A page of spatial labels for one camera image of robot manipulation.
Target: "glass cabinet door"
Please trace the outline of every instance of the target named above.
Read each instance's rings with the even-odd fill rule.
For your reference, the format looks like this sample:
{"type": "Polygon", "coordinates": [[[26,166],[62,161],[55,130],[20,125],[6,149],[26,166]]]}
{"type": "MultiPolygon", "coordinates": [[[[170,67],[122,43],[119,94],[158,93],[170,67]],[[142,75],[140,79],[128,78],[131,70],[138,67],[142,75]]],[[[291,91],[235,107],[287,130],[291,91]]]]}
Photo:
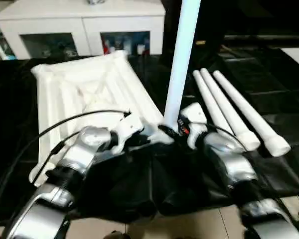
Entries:
{"type": "Polygon", "coordinates": [[[31,58],[71,58],[78,55],[71,33],[20,36],[31,58]]]}

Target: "black fabric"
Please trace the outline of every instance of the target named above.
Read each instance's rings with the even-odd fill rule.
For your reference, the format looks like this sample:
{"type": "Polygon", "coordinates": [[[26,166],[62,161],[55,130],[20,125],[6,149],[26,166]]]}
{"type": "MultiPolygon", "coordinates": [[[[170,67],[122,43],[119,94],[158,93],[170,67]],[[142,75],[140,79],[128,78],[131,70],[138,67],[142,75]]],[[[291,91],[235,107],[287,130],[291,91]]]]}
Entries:
{"type": "MultiPolygon", "coordinates": [[[[129,59],[162,113],[171,60],[169,55],[129,59]]],[[[30,69],[56,62],[60,61],[0,62],[0,175],[16,152],[38,133],[36,79],[30,69]]],[[[268,197],[299,195],[299,65],[280,50],[253,50],[221,53],[208,69],[221,70],[292,146],[291,152],[277,158],[264,147],[246,153],[259,174],[262,192],[268,197]]],[[[181,107],[193,102],[200,102],[208,112],[188,74],[181,107]]],[[[15,209],[18,200],[12,199],[33,192],[28,174],[37,157],[38,144],[23,157],[8,185],[0,222],[15,209]]],[[[157,144],[94,166],[71,215],[129,223],[156,213],[178,215],[232,203],[212,162],[202,152],[157,144]]]]}

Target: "white cabinet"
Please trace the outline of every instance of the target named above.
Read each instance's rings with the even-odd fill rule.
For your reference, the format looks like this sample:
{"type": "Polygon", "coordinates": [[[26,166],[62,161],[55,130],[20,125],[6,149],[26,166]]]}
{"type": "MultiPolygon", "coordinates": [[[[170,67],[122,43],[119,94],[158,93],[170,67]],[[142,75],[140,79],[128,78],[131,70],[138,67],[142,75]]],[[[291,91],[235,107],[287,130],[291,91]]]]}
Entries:
{"type": "Polygon", "coordinates": [[[7,20],[0,21],[0,29],[17,59],[38,58],[40,54],[48,57],[61,50],[72,50],[81,56],[90,55],[79,18],[7,20]]]}
{"type": "Polygon", "coordinates": [[[161,54],[160,0],[18,0],[0,12],[0,28],[18,59],[102,55],[143,45],[161,54]]]}

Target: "white plastic tray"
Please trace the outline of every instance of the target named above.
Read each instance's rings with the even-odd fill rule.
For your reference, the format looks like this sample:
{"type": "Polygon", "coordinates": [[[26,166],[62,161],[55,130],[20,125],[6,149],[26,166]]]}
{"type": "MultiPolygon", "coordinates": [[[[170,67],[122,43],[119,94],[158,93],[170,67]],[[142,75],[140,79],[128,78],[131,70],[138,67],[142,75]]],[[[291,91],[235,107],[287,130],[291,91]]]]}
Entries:
{"type": "MultiPolygon", "coordinates": [[[[40,132],[73,115],[106,109],[131,111],[153,127],[163,122],[162,114],[131,68],[124,51],[54,65],[42,64],[31,71],[37,78],[40,132]]],[[[43,136],[39,141],[38,164],[29,175],[30,182],[60,140],[86,125],[112,129],[122,117],[123,114],[118,113],[85,116],[43,136]]],[[[44,173],[55,167],[60,154],[47,164],[36,186],[46,180],[44,173]]]]}

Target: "silver metal joint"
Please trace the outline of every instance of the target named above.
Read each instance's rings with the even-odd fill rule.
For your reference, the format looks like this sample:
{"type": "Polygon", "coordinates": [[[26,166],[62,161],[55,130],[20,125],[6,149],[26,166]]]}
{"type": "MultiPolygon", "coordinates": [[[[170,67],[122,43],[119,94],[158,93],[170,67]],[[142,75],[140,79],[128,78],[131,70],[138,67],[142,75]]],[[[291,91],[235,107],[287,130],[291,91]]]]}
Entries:
{"type": "Polygon", "coordinates": [[[241,181],[257,180],[255,170],[241,153],[235,141],[218,133],[210,133],[204,139],[205,151],[215,163],[223,183],[232,188],[241,181]]]}
{"type": "Polygon", "coordinates": [[[111,133],[107,128],[83,128],[75,143],[64,153],[58,166],[72,168],[85,176],[94,162],[96,153],[107,148],[111,139],[111,133]]]}

